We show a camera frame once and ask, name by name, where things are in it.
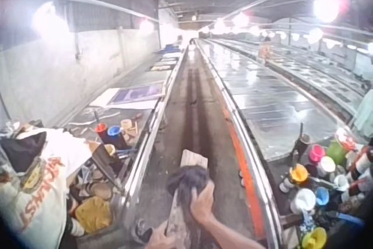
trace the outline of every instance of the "person in background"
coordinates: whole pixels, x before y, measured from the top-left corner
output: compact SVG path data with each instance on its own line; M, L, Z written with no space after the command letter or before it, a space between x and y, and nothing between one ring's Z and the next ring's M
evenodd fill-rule
M267 36L259 46L258 62L261 64L266 63L266 60L270 58L270 38Z
M220 223L212 213L214 203L214 183L209 181L206 188L197 195L192 190L191 213L194 219L207 230L222 249L264 249L262 245ZM164 235L167 221L153 232L146 249L172 249L176 246L175 237Z

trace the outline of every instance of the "white t-shirt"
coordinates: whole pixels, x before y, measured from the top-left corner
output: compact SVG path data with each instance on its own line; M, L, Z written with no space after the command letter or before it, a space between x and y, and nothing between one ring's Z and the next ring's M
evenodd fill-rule
M8 226L30 248L58 248L66 225L66 178L92 154L85 139L61 129L35 129L22 139L40 132L47 139L39 162L23 177L10 164L2 166L11 182L0 183L0 211Z

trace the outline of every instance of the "wooden block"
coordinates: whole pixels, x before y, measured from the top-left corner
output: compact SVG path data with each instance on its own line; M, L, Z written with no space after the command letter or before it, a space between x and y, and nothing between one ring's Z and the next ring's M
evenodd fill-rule
M208 159L189 150L182 151L180 166L194 166L196 164L207 168ZM168 218L167 235L177 237L177 249L191 249L192 246L194 248L195 243L199 243L200 230L196 229L194 233L189 231L184 221L182 209L177 204L177 190L174 194L173 205Z

